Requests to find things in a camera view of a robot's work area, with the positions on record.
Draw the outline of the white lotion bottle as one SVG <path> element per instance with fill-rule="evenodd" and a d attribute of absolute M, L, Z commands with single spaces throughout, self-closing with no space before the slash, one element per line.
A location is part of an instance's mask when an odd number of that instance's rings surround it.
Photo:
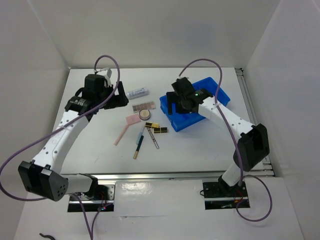
<path fill-rule="evenodd" d="M 141 87 L 141 88 L 137 88 L 137 89 L 128 91 L 126 93 L 126 97 L 129 100 L 133 100 L 136 98 L 141 98 L 141 97 L 147 96 L 147 95 L 149 95 L 149 93 L 150 93 L 150 91 L 147 87 Z"/>

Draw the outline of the pink square compact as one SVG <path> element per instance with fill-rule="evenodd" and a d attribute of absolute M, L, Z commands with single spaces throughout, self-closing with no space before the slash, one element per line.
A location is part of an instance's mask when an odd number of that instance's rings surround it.
<path fill-rule="evenodd" d="M 126 123 L 128 126 L 139 123 L 141 121 L 138 114 L 133 114 L 133 115 L 127 116 L 125 118 L 125 120 L 126 120 Z"/>

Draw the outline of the round powder jar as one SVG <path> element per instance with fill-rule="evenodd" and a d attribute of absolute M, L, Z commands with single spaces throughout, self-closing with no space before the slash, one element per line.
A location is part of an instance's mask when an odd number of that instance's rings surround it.
<path fill-rule="evenodd" d="M 138 113 L 139 118 L 143 121 L 147 121 L 151 118 L 151 112 L 148 109 L 142 109 Z"/>

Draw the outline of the black gold lipstick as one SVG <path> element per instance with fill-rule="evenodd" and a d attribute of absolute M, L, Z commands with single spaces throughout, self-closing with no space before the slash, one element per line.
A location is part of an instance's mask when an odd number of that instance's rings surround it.
<path fill-rule="evenodd" d="M 167 127 L 155 127 L 153 129 L 153 132 L 155 134 L 163 134 L 163 133 L 167 133 L 168 132 L 168 128 Z"/>
<path fill-rule="evenodd" d="M 154 128 L 159 128 L 160 125 L 158 123 L 154 123 L 154 122 L 146 122 L 145 127 L 154 129 Z"/>

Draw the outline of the pink long tube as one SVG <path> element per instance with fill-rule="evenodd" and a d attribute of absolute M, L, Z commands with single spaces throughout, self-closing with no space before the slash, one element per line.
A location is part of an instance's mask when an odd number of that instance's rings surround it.
<path fill-rule="evenodd" d="M 126 131 L 128 130 L 129 125 L 127 124 L 123 130 L 121 131 L 121 133 L 119 134 L 119 136 L 117 137 L 117 139 L 114 142 L 114 145 L 117 146 L 120 142 L 120 140 L 122 139 L 122 137 L 125 135 Z"/>

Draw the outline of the light blue makeup pencil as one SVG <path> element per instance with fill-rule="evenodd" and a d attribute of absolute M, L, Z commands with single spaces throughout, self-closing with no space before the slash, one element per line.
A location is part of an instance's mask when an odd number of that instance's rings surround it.
<path fill-rule="evenodd" d="M 138 134 L 138 137 L 137 137 L 137 140 L 136 140 L 136 144 L 138 145 L 139 142 L 140 142 L 140 138 L 141 136 L 143 135 L 143 132 L 144 132 L 144 129 L 145 129 L 145 126 L 143 125 L 139 131 L 139 134 Z"/>

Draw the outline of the silver patterned eyeliner pencil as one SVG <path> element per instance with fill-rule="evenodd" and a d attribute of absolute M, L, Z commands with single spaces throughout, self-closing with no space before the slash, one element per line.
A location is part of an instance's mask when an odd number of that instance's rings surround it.
<path fill-rule="evenodd" d="M 159 147 L 159 145 L 158 145 L 158 143 L 157 143 L 157 141 L 156 141 L 156 139 L 155 139 L 154 134 L 152 133 L 151 128 L 150 128 L 150 127 L 146 127 L 146 129 L 147 129 L 147 131 L 148 131 L 148 133 L 149 133 L 149 135 L 150 135 L 150 137 L 151 137 L 151 139 L 152 139 L 152 142 L 153 142 L 153 144 L 155 145 L 156 149 L 159 149 L 160 147 Z"/>

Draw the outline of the black gold mascara pencil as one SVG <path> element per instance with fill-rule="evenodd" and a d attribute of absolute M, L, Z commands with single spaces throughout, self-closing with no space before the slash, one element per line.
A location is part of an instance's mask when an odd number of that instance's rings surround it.
<path fill-rule="evenodd" d="M 140 148 L 141 148 L 143 139 L 144 139 L 144 136 L 141 135 L 140 138 L 139 138 L 139 141 L 138 141 L 137 148 L 136 148 L 136 150 L 135 150 L 134 156 L 133 156 L 133 159 L 134 159 L 134 160 L 136 160 L 137 157 L 138 157 L 138 154 L 139 154 L 139 151 L 140 151 Z"/>

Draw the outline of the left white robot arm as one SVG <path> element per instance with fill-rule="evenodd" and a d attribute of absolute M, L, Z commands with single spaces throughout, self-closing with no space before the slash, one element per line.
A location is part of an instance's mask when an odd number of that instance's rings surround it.
<path fill-rule="evenodd" d="M 18 166 L 27 192 L 55 202 L 73 193 L 81 193 L 88 200 L 97 197 L 100 187 L 96 177 L 84 173 L 62 175 L 61 169 L 79 134 L 100 109 L 125 107 L 129 103 L 123 83 L 116 84 L 118 93 L 114 94 L 109 74 L 85 77 L 84 87 L 68 100 L 57 133 L 31 161 L 22 161 Z"/>

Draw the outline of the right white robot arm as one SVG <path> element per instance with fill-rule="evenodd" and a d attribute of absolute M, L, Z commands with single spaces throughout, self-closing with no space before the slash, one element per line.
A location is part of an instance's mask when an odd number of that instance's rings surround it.
<path fill-rule="evenodd" d="M 218 89 L 218 84 L 207 77 L 196 83 L 188 78 L 178 78 L 172 83 L 172 91 L 160 98 L 161 109 L 171 121 L 176 132 L 183 130 L 197 120 L 206 118 L 230 134 L 236 144 L 233 163 L 219 177 L 218 190 L 223 196 L 230 196 L 246 173 L 270 153 L 267 128 L 242 119 L 225 105 L 228 96 Z"/>

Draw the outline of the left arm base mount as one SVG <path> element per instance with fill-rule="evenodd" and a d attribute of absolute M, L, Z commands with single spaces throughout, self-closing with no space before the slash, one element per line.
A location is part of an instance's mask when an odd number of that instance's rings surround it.
<path fill-rule="evenodd" d="M 114 181 L 99 182 L 92 192 L 76 192 L 86 212 L 113 212 L 115 208 L 116 183 Z"/>

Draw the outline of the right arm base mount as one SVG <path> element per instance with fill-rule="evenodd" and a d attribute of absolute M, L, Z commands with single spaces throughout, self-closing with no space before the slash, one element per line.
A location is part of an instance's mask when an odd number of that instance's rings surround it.
<path fill-rule="evenodd" d="M 250 201 L 246 184 L 235 187 L 224 192 L 218 182 L 203 182 L 203 190 L 199 192 L 204 197 L 204 206 L 206 210 L 224 210 L 235 209 L 240 203 L 239 208 L 250 208 Z"/>

